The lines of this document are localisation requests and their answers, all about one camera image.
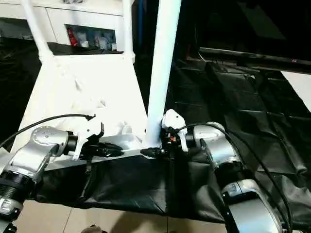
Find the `black fabric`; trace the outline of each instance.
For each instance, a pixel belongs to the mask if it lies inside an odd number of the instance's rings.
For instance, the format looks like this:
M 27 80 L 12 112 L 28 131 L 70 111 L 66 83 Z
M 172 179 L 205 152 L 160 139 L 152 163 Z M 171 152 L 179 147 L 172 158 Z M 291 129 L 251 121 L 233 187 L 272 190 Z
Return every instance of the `black fabric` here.
M 59 46 L 52 50 L 56 54 L 74 53 Z M 40 67 L 36 53 L 35 49 L 28 51 L 27 55 L 34 58 L 24 61 L 29 65 L 23 66 L 27 75 L 34 74 L 33 80 L 37 76 L 35 70 Z M 139 57 L 135 63 L 146 108 L 151 63 L 151 59 Z M 30 83 L 29 88 L 24 86 L 25 97 L 31 92 L 33 82 Z M 207 64 L 199 69 L 197 64 L 176 62 L 167 96 L 166 109 L 173 108 L 187 123 L 217 121 L 245 139 L 289 199 L 295 228 L 310 227 L 311 114 L 280 72 L 219 64 Z M 12 108 L 11 113 L 21 114 L 26 107 L 25 102 L 20 103 L 23 104 L 18 109 Z M 285 211 L 252 154 L 240 141 L 236 143 L 249 168 Z M 78 208 L 119 209 L 223 222 L 220 190 L 204 155 L 193 151 L 189 155 L 177 154 L 173 167 L 173 179 L 169 176 L 172 164 L 168 161 L 143 157 L 97 163 L 91 174 L 86 174 L 86 166 L 47 171 L 33 198 Z
M 18 130 L 40 70 L 36 46 L 28 41 L 0 40 L 0 141 Z

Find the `white cabinet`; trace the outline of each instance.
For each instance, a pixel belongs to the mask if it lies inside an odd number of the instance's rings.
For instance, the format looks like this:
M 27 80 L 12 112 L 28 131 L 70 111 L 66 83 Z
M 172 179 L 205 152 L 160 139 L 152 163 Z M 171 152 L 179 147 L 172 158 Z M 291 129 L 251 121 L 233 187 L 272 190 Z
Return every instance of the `white cabinet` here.
M 78 4 L 64 4 L 62 0 L 32 0 L 32 4 L 48 42 L 70 45 L 66 25 L 78 25 L 114 30 L 117 51 L 124 51 L 122 0 L 85 0 Z M 1 18 L 25 19 L 20 0 L 0 0 Z
M 47 42 L 57 42 L 50 24 L 47 10 L 44 7 L 34 7 L 34 12 L 39 19 L 39 26 Z M 21 5 L 0 4 L 0 18 L 26 19 L 26 16 Z

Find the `metal rod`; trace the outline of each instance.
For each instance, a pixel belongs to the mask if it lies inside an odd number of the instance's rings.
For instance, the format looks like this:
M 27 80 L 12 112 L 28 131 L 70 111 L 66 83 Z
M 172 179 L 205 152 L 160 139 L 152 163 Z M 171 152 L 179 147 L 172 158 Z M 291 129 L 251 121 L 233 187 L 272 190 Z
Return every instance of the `metal rod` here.
M 35 43 L 38 47 L 40 61 L 43 63 L 45 58 L 53 56 L 53 53 L 49 49 L 48 43 L 45 40 L 42 31 L 40 30 L 40 27 L 38 25 L 38 22 L 35 18 L 35 13 L 31 5 L 31 0 L 22 0 L 21 3 L 25 11 L 28 25 L 34 37 Z
M 133 56 L 132 4 L 131 0 L 122 0 L 124 20 L 124 53 Z
M 149 95 L 145 146 L 161 147 L 159 138 L 172 66 L 181 0 L 160 0 Z

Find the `red bottle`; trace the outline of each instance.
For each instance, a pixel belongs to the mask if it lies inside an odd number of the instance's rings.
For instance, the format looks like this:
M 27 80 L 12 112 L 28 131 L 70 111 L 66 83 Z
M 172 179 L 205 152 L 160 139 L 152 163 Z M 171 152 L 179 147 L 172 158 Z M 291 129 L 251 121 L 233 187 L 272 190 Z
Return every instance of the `red bottle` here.
M 67 32 L 68 32 L 68 37 L 69 37 L 71 45 L 78 46 L 78 41 L 74 37 L 73 31 L 71 30 L 71 28 L 67 28 Z

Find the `bottle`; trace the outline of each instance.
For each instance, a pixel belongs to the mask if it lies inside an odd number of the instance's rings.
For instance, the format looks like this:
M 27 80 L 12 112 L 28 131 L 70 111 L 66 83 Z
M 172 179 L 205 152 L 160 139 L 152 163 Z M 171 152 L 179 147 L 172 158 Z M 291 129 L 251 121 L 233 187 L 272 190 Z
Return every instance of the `bottle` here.
M 84 32 L 77 32 L 76 33 L 77 35 L 77 38 L 80 42 L 80 45 L 84 48 L 88 48 L 88 40 L 87 40 L 87 37 L 86 37 L 86 33 Z
M 69 40 L 70 40 L 70 44 L 72 46 L 78 46 L 78 41 L 74 37 L 73 31 L 71 30 L 71 28 L 67 28 L 67 33 L 68 33 L 68 37 L 69 37 Z
M 99 44 L 100 44 L 101 50 L 111 50 L 109 49 L 109 41 L 107 40 L 106 37 L 100 37 Z

